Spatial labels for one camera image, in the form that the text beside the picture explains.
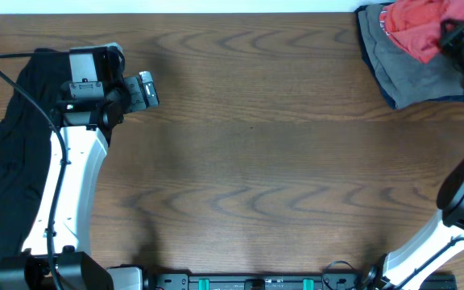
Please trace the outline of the red soccer t-shirt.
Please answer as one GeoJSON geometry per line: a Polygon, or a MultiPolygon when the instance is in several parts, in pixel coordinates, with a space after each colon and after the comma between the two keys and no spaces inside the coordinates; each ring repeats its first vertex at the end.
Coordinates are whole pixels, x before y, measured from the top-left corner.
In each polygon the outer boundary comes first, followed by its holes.
{"type": "Polygon", "coordinates": [[[464,0],[398,0],[379,14],[386,36],[422,64],[439,53],[441,22],[447,19],[464,21],[464,0]]]}

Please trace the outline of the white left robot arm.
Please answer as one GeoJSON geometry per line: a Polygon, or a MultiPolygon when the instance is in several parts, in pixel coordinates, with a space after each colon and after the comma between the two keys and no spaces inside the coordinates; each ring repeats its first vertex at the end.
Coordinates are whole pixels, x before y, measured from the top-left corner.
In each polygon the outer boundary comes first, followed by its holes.
{"type": "Polygon", "coordinates": [[[125,77],[117,43],[72,48],[70,78],[50,111],[51,159],[38,213],[19,255],[0,262],[4,289],[145,289],[138,266],[105,269],[91,258],[90,218],[113,129],[160,103],[152,75],[125,77]]]}

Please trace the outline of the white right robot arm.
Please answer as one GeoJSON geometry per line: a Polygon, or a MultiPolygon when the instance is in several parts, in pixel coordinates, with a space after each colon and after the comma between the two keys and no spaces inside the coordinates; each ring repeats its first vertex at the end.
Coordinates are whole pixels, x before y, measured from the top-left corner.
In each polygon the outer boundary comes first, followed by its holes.
{"type": "MultiPolygon", "coordinates": [[[[462,71],[464,21],[441,22],[441,53],[462,71]]],[[[437,194],[437,211],[406,244],[384,255],[362,283],[364,289],[418,289],[431,274],[464,251],[464,159],[437,194]]]]}

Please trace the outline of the black garment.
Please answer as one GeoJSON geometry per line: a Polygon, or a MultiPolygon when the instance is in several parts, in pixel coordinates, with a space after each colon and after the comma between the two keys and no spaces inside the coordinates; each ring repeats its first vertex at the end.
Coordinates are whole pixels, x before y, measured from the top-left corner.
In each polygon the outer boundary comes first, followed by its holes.
{"type": "Polygon", "coordinates": [[[47,48],[36,49],[17,77],[34,100],[14,92],[0,122],[0,261],[20,253],[38,213],[52,138],[42,113],[70,79],[68,55],[47,48]]]}

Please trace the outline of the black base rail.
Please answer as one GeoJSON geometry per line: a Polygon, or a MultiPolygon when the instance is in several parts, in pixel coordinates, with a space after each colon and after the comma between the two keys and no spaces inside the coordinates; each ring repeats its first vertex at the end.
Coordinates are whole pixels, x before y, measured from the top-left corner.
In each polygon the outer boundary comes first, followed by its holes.
{"type": "Polygon", "coordinates": [[[184,271],[154,273],[136,265],[107,270],[115,289],[135,290],[350,290],[361,288],[354,269],[328,269],[323,274],[197,275],[184,271]]]}

